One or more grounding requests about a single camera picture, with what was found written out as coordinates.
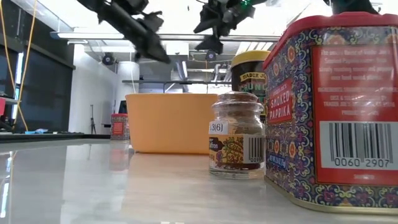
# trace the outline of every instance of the small red can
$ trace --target small red can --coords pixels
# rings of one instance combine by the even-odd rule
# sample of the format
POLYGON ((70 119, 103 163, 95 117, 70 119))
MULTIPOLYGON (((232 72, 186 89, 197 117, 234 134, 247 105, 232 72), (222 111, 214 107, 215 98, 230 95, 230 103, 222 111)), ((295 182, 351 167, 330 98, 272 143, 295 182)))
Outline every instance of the small red can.
POLYGON ((129 119, 127 114, 112 114, 111 140, 129 140, 129 119))
POLYGON ((5 107, 6 107, 6 99, 0 98, 0 116, 4 114, 5 107))

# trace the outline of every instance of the jar label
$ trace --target jar label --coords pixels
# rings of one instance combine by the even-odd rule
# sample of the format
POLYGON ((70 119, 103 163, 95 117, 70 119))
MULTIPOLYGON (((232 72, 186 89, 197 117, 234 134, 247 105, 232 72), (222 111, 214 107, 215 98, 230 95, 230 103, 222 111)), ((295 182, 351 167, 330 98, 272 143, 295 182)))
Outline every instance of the jar label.
POLYGON ((312 54, 317 182, 397 186, 396 47, 314 47, 312 54))
POLYGON ((265 109, 269 123, 290 121, 292 115, 292 79, 286 79, 282 84, 271 90, 268 107, 265 109))
POLYGON ((260 79, 264 80, 267 83, 267 77, 264 72, 246 72, 245 74, 241 75, 241 82, 246 81, 248 79, 260 79))
POLYGON ((209 134, 228 134, 228 121, 210 122, 209 134))
POLYGON ((252 134, 211 134, 209 157, 225 164, 259 164, 264 162, 265 138, 252 134))

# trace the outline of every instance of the glass spice jar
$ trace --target glass spice jar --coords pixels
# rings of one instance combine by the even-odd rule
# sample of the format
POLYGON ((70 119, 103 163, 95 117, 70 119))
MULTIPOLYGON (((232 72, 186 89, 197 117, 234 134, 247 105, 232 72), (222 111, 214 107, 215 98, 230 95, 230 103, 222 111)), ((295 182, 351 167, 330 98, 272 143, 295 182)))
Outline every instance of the glass spice jar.
POLYGON ((255 95, 238 91, 218 96, 209 127, 210 173, 232 179, 263 176, 264 106, 257 101, 255 95))

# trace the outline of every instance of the shelf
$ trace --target shelf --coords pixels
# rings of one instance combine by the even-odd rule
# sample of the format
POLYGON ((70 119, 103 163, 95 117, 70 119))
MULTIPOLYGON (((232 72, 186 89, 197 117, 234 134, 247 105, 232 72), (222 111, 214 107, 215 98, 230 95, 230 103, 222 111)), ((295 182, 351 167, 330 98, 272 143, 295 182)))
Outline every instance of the shelf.
MULTIPOLYGON (((131 84, 131 80, 122 80, 122 83, 131 84)), ((180 85, 192 85, 192 84, 203 84, 203 85, 230 85, 231 82, 206 82, 206 81, 182 81, 182 80, 169 80, 169 81, 158 81, 158 80, 135 80, 134 83, 144 84, 144 83, 152 83, 152 84, 180 84, 180 85)))
POLYGON ((18 103, 18 100, 14 100, 11 98, 6 98, 6 97, 1 97, 1 99, 5 99, 6 100, 6 104, 10 104, 10 105, 16 105, 18 103))

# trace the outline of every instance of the barcode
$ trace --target barcode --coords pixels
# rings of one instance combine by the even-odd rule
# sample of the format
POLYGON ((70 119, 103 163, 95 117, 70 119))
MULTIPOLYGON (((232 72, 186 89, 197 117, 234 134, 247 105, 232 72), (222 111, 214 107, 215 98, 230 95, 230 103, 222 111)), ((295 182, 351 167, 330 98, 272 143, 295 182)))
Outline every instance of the barcode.
POLYGON ((263 136, 245 136, 243 147, 245 164, 264 162, 263 136))
POLYGON ((398 123, 320 122, 322 167, 398 170, 398 123))

